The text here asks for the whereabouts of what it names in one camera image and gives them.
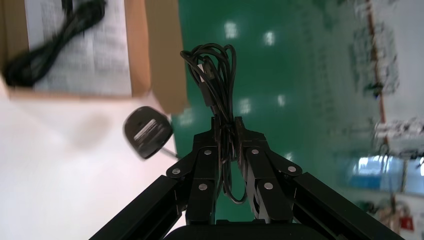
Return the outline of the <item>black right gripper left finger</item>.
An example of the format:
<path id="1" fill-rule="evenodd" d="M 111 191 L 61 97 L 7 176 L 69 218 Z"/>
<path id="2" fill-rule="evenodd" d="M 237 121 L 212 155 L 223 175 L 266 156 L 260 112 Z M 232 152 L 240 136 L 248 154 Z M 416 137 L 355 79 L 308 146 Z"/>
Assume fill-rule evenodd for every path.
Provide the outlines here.
<path id="1" fill-rule="evenodd" d="M 98 230 L 93 240 L 186 240 L 173 229 L 182 215 L 189 225 L 213 225 L 219 177 L 219 124 L 196 134 L 189 154 L 172 165 Z"/>

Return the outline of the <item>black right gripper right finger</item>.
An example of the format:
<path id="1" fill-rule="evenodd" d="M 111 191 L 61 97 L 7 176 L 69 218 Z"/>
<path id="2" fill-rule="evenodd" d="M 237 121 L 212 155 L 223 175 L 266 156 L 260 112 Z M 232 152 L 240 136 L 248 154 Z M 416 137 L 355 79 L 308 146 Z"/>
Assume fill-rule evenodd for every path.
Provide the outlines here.
<path id="1" fill-rule="evenodd" d="M 400 236 L 318 178 L 270 149 L 264 134 L 234 119 L 238 164 L 267 240 L 398 240 Z"/>

